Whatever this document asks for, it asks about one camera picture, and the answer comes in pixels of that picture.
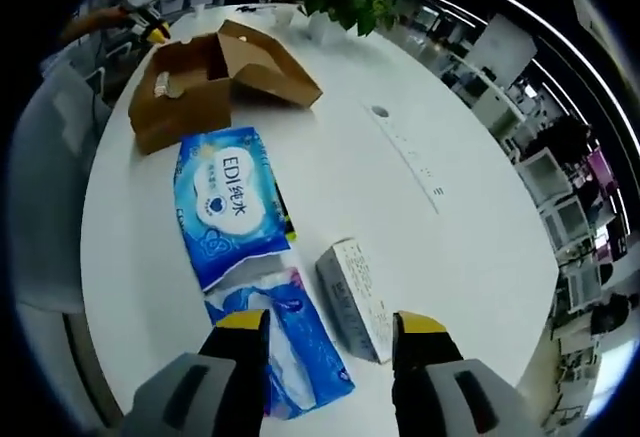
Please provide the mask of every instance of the open cardboard box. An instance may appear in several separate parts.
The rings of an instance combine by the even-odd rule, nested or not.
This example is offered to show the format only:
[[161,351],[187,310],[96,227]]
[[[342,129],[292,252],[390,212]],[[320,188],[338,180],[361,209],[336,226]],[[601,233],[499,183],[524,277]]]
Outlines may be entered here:
[[[173,98],[154,95],[162,72],[169,73]],[[303,107],[322,95],[277,40],[226,20],[217,33],[160,47],[151,57],[129,105],[140,151],[150,154],[185,135],[229,127],[232,82]]]

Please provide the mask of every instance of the small white box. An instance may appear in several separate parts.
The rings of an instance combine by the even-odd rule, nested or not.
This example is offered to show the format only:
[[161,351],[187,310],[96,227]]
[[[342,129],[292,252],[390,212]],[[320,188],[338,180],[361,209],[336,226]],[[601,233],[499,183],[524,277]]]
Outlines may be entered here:
[[316,269],[350,352],[379,363],[391,359],[393,316],[376,296],[367,258],[355,239],[335,243]]

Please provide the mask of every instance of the plastic bag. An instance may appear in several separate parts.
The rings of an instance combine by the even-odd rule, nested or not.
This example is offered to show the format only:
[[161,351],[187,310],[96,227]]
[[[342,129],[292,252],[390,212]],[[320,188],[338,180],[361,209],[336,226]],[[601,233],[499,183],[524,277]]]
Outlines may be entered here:
[[252,127],[185,138],[174,195],[191,264],[205,291],[246,258],[289,249],[267,153]]
[[354,389],[295,268],[216,291],[206,305],[214,324],[235,311],[270,311],[268,415],[291,419]]

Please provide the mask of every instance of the blue tissue pack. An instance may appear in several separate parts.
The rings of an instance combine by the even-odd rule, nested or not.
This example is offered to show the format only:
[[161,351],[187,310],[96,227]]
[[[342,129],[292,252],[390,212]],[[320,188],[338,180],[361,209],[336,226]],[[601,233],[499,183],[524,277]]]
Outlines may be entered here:
[[178,222],[202,290],[246,258],[289,249],[275,179],[253,127],[183,139],[173,184]]
[[215,290],[205,304],[214,325],[232,312],[270,311],[268,415],[291,419],[355,388],[297,269],[225,291]]

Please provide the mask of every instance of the floor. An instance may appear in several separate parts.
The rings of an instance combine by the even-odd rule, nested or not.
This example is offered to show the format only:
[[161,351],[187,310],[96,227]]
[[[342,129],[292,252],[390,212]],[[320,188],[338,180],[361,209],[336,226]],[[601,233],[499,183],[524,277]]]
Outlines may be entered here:
[[529,416],[542,425],[558,400],[556,369],[560,348],[547,327],[516,389],[524,397]]

